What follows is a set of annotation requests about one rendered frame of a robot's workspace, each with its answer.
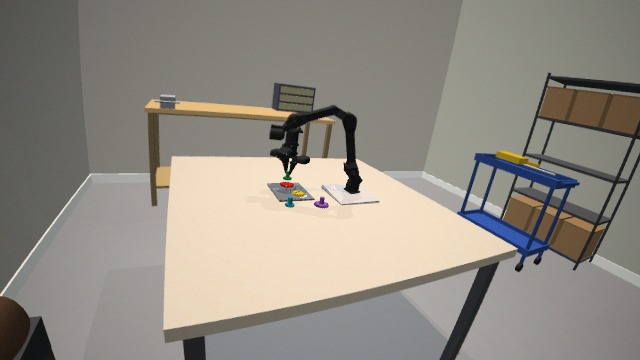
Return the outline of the purple gear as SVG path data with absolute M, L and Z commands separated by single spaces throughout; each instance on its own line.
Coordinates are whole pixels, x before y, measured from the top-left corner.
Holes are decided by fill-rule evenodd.
M 314 202 L 314 205 L 315 205 L 316 207 L 318 207 L 318 208 L 322 208 L 322 209 L 323 209 L 323 208 L 324 208 L 324 209 L 325 209 L 325 208 L 328 208 L 328 207 L 329 207 L 329 204 L 328 204 L 327 202 L 325 202 L 324 200 L 325 200 L 325 197 L 321 196 L 321 197 L 320 197 L 320 201 L 315 201 L 315 202 Z

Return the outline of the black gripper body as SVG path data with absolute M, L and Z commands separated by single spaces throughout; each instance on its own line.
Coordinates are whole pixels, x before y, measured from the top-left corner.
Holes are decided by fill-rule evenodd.
M 298 152 L 297 152 L 297 146 L 299 146 L 298 142 L 297 143 L 292 143 L 292 142 L 285 141 L 285 143 L 283 143 L 283 144 L 285 144 L 286 147 L 289 147 L 289 145 L 292 146 L 293 156 L 292 156 L 291 159 L 292 159 L 293 162 L 298 162 L 299 164 L 303 164 L 303 165 L 305 165 L 307 163 L 310 163 L 310 158 L 308 156 L 305 156 L 305 155 L 296 156 L 296 155 L 298 155 Z M 278 150 L 278 148 L 272 149 L 270 151 L 270 156 L 274 156 L 274 157 L 277 156 L 277 150 Z

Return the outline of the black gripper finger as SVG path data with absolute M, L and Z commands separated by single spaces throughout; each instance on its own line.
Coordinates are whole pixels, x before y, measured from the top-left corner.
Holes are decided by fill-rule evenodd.
M 289 169 L 289 174 L 292 173 L 293 169 L 295 168 L 295 166 L 297 165 L 298 162 L 293 162 L 290 161 L 290 169 Z
M 280 159 L 280 158 L 278 158 L 278 159 L 282 162 L 283 167 L 284 167 L 284 171 L 286 173 L 286 171 L 288 170 L 289 158 L 287 158 L 286 160 L 283 160 L 283 159 Z

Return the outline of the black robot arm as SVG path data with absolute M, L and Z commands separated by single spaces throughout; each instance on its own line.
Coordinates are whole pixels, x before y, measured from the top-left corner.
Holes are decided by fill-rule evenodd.
M 297 143 L 299 133 L 303 133 L 300 126 L 305 123 L 316 120 L 319 118 L 327 117 L 330 115 L 336 115 L 342 119 L 343 126 L 346 132 L 346 150 L 347 161 L 344 164 L 344 171 L 348 175 L 346 190 L 350 194 L 360 193 L 359 186 L 363 181 L 359 175 L 359 169 L 356 163 L 355 153 L 355 130 L 357 127 L 357 118 L 350 112 L 344 112 L 335 105 L 327 108 L 319 109 L 308 113 L 294 113 L 288 116 L 288 119 L 282 125 L 271 125 L 269 132 L 269 139 L 282 140 L 285 136 L 287 142 Z M 298 128 L 299 127 L 299 128 Z M 286 160 L 292 158 L 293 149 L 292 146 L 286 147 L 282 144 L 282 147 L 277 150 L 277 158 Z

